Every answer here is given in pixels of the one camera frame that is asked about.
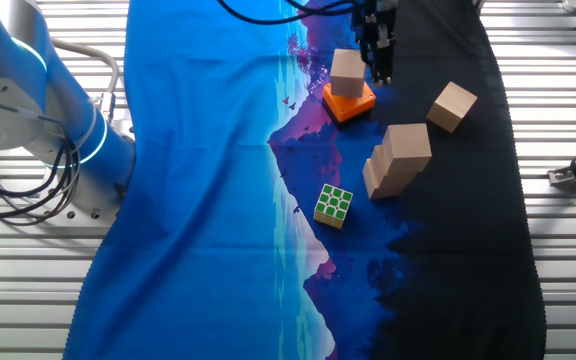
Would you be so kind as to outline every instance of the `white cable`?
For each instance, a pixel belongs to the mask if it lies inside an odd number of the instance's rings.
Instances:
[[[117,62],[115,61],[115,59],[112,56],[106,54],[103,51],[93,49],[93,48],[88,47],[88,46],[79,45],[79,44],[72,44],[72,43],[69,43],[66,41],[62,41],[62,40],[52,39],[52,44],[55,47],[63,49],[63,50],[72,51],[72,52],[75,52],[78,54],[83,54],[83,55],[88,55],[91,57],[99,58],[106,65],[110,66],[112,74],[110,76],[110,84],[108,85],[108,89],[106,90],[106,92],[109,92],[109,93],[115,92],[115,89],[117,88],[117,81],[119,81],[119,65],[117,65]]]

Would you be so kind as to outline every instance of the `stacked wooden blocks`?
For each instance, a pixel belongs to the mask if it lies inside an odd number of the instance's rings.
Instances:
[[[359,50],[335,50],[323,105],[337,126],[367,116],[375,106],[375,94],[365,77],[366,64]]]
[[[351,192],[325,184],[315,206],[315,220],[341,229],[351,201]]]
[[[366,160],[363,175],[371,200],[400,195],[432,157],[426,124],[391,125]]]
[[[452,134],[476,100],[475,95],[450,82],[426,117]]]

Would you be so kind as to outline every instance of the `blue cloth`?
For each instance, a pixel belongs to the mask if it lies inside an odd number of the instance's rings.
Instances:
[[[230,3],[252,17],[287,15],[277,2]],[[216,1],[131,1],[125,78],[137,163],[65,359],[279,356],[282,314],[300,313],[302,287],[295,271],[275,271],[297,250],[275,251],[267,144],[291,26],[249,25]],[[293,333],[283,342],[296,344]],[[312,356],[290,347],[288,359]]]

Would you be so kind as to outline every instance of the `cable bundle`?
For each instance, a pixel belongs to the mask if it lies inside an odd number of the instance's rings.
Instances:
[[[242,15],[241,13],[235,11],[233,8],[228,6],[224,0],[217,0],[219,5],[221,5],[226,11],[228,11],[232,16],[238,18],[239,20],[243,20],[249,22],[251,24],[256,25],[280,25],[286,24],[293,21],[297,21],[300,19],[304,19],[310,16],[338,16],[338,15],[345,15],[350,14],[352,12],[353,6],[357,5],[356,0],[341,0],[334,2],[330,5],[322,6],[320,8],[309,8],[297,3],[294,0],[286,0],[288,4],[295,7],[297,10],[301,11],[303,14],[289,17],[286,19],[278,19],[278,20],[259,20],[247,17]]]
[[[70,139],[61,121],[43,115],[36,115],[38,121],[55,123],[60,127],[61,134],[59,134],[59,137],[61,137],[61,147],[59,149],[59,152],[57,153],[55,162],[51,166],[51,171],[50,175],[48,176],[48,179],[39,187],[32,190],[15,192],[5,189],[0,181],[0,198],[3,199],[14,209],[13,211],[0,213],[0,220],[2,222],[14,226],[36,225],[59,215],[64,209],[68,207],[68,205],[70,205],[70,203],[74,198],[75,191],[77,189],[77,182],[79,180],[79,173],[81,167],[80,164],[81,156],[79,154],[79,149],[81,147],[81,144],[85,143],[85,141],[92,134],[92,131],[97,121],[97,108],[93,104],[91,104],[91,106],[93,111],[93,120],[88,132],[84,135],[84,137],[82,137],[79,144],[75,144]],[[17,109],[4,104],[0,104],[0,109],[11,112],[22,111],[24,112],[24,114],[28,113],[28,110]],[[44,199],[36,202],[32,200],[32,197],[39,195],[41,192],[48,189],[53,184],[55,178],[57,177],[57,172],[59,171],[59,169],[62,169],[63,174],[61,175],[61,178],[58,181],[57,185],[54,187],[54,189],[49,190],[49,194]],[[46,205],[48,202],[57,198],[58,196],[61,196],[61,199],[52,210],[45,211],[43,214],[32,213],[33,210],[39,209],[40,207]],[[14,199],[20,199],[28,203],[29,205],[21,207],[13,201]],[[27,218],[30,221],[13,222],[9,220],[9,218],[15,218],[15,217]]]

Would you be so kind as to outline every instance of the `black cable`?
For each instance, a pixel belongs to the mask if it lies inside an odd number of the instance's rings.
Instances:
[[[350,14],[352,12],[352,6],[349,8],[344,8],[344,9],[339,9],[339,10],[327,10],[326,7],[310,8],[310,7],[301,5],[300,3],[298,3],[294,0],[286,0],[286,2],[290,5],[292,5],[292,7],[296,8],[297,10],[300,10],[300,11],[304,12],[305,14],[309,14],[309,15],[337,16],[337,15]],[[345,3],[348,5],[354,6],[355,1],[354,0],[346,0]]]
[[[50,184],[52,184],[52,182],[55,180],[55,176],[57,176],[57,168],[59,167],[59,164],[61,163],[61,158],[64,154],[64,148],[65,147],[67,147],[67,144],[64,143],[59,148],[59,153],[57,153],[57,158],[55,159],[55,164],[53,165],[52,170],[50,171],[50,176],[48,177],[48,180],[46,180],[46,182],[43,183],[41,186],[39,186],[38,188],[32,189],[32,190],[22,191],[22,192],[15,192],[15,191],[8,191],[5,189],[0,189],[0,195],[8,196],[8,197],[27,197],[27,196],[37,195],[40,192],[46,190],[50,186]]]
[[[71,170],[66,171],[66,172],[64,173],[64,176],[68,178],[65,185],[66,185],[66,186],[70,185],[70,181],[71,181],[71,177],[72,177],[72,171],[71,171]],[[51,210],[48,214],[46,214],[46,215],[44,215],[44,216],[38,216],[38,217],[36,217],[35,220],[33,220],[33,221],[31,221],[31,222],[18,223],[18,222],[13,222],[13,221],[7,220],[7,219],[5,219],[5,218],[0,218],[0,221],[3,222],[4,224],[10,225],[10,226],[33,226],[33,225],[41,224],[42,222],[44,222],[44,221],[46,221],[46,220],[48,220],[48,219],[50,219],[50,218],[53,218],[53,217],[57,216],[58,214],[60,214],[60,213],[68,206],[68,203],[70,202],[70,200],[72,199],[72,197],[73,197],[74,194],[75,194],[75,191],[74,191],[75,187],[73,187],[73,188],[71,188],[71,189],[72,189],[72,191],[64,192],[64,193],[62,194],[62,197],[61,197],[61,199],[59,200],[59,203],[57,204],[57,206],[56,206],[53,210]],[[5,196],[1,196],[1,198],[2,198],[4,201],[6,201],[6,202],[7,202],[10,206],[12,206],[13,208],[18,209],[18,208],[16,207],[16,205],[15,205],[14,203],[12,203],[9,199],[7,199]]]
[[[14,112],[14,113],[19,113],[19,110],[20,110],[19,108],[14,108],[14,107],[4,105],[1,103],[0,103],[0,109]],[[56,121],[55,119],[51,119],[51,118],[41,116],[41,115],[37,115],[37,118],[40,120],[44,120],[44,121],[51,121],[51,122]],[[61,163],[61,157],[64,153],[65,148],[67,148],[67,147],[68,147],[68,144],[64,143],[61,146],[61,148],[59,149],[59,153],[57,154],[57,158],[55,159],[55,165],[53,166],[53,168],[50,172],[50,177],[48,178],[48,181],[46,181],[43,185],[39,186],[36,189],[23,191],[23,192],[14,192],[14,191],[8,191],[8,190],[0,189],[0,195],[5,195],[8,197],[26,197],[26,196],[33,196],[33,195],[39,194],[40,192],[46,190],[48,188],[48,186],[50,186],[50,184],[52,184],[52,182],[55,180],[55,176],[57,175],[57,167],[59,166],[59,163]]]
[[[68,136],[66,135],[66,139],[64,140],[64,142],[66,143],[71,143],[70,138],[68,138]],[[68,155],[66,156],[66,165],[65,168],[68,169],[72,164],[71,164],[71,156],[70,156],[70,152],[68,152]],[[36,204],[33,205],[29,205],[28,207],[21,209],[21,210],[14,210],[14,211],[9,211],[9,212],[5,212],[5,213],[0,213],[0,219],[2,218],[7,218],[7,217],[13,217],[13,216],[19,216],[19,215],[24,215],[32,210],[36,210],[40,207],[42,207],[43,205],[47,204],[50,200],[54,199],[57,194],[58,194],[58,189],[63,189],[64,188],[64,184],[66,183],[66,180],[68,179],[68,176],[62,176],[61,179],[59,180],[59,183],[57,184],[57,186],[55,187],[55,191],[53,191],[52,193],[50,193],[45,199],[37,202]]]
[[[217,0],[217,2],[219,3],[219,5],[221,5],[221,7],[223,7],[227,12],[229,12],[230,15],[238,18],[239,20],[243,20],[245,22],[249,22],[251,24],[256,24],[256,25],[281,25],[281,24],[287,24],[287,23],[291,23],[293,21],[301,20],[303,18],[307,18],[307,17],[313,16],[313,15],[323,15],[323,14],[313,13],[313,12],[311,12],[311,10],[307,10],[308,12],[304,12],[304,14],[285,18],[285,19],[259,20],[259,19],[253,19],[253,18],[250,18],[250,17],[247,17],[245,15],[238,13],[233,8],[228,6],[228,4],[226,4],[224,2],[224,0]],[[325,12],[325,10],[330,10],[330,9],[333,9],[335,7],[345,5],[345,4],[348,4],[348,0],[338,1],[338,2],[332,3],[330,5],[323,6],[320,9],[312,9],[312,11],[324,11]]]

